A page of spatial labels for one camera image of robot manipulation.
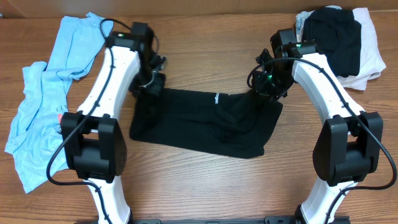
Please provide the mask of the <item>black t-shirt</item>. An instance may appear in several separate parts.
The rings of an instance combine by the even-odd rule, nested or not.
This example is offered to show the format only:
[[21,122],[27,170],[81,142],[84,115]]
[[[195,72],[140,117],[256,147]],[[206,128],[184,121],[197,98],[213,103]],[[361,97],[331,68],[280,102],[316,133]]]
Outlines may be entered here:
[[252,90],[228,95],[165,88],[137,98],[129,137],[250,159],[264,154],[282,108]]

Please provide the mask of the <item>light blue t-shirt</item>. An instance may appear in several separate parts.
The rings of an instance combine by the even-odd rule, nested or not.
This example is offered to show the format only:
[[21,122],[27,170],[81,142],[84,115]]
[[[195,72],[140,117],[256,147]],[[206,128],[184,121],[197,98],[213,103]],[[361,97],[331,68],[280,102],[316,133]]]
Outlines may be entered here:
[[59,118],[68,110],[68,91],[74,80],[90,72],[112,28],[113,22],[92,12],[83,19],[65,16],[49,61],[22,69],[25,98],[12,120],[5,151],[14,158],[25,193],[47,181],[47,165],[63,141]]

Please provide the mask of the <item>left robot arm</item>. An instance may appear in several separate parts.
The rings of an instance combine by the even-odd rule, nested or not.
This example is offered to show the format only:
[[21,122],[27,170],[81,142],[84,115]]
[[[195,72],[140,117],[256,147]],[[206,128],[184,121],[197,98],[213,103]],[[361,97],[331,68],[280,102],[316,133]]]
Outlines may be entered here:
[[152,48],[158,43],[146,23],[134,22],[128,32],[104,36],[104,61],[90,94],[77,112],[63,114],[60,125],[68,168],[88,186],[98,211],[98,223],[132,223],[121,174],[127,146],[119,117],[127,93],[159,96],[164,88],[166,58]]

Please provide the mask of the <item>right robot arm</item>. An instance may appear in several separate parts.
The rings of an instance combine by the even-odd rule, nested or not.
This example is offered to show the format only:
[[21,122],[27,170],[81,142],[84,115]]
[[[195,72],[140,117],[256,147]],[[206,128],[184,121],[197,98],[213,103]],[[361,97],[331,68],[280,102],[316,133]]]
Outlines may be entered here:
[[278,30],[248,78],[254,90],[278,101],[298,83],[322,122],[312,160],[317,179],[310,195],[292,217],[267,217],[267,223],[349,223],[335,217],[346,194],[378,165],[383,121],[367,113],[347,94],[331,71],[326,56],[312,40],[299,42],[292,29]]

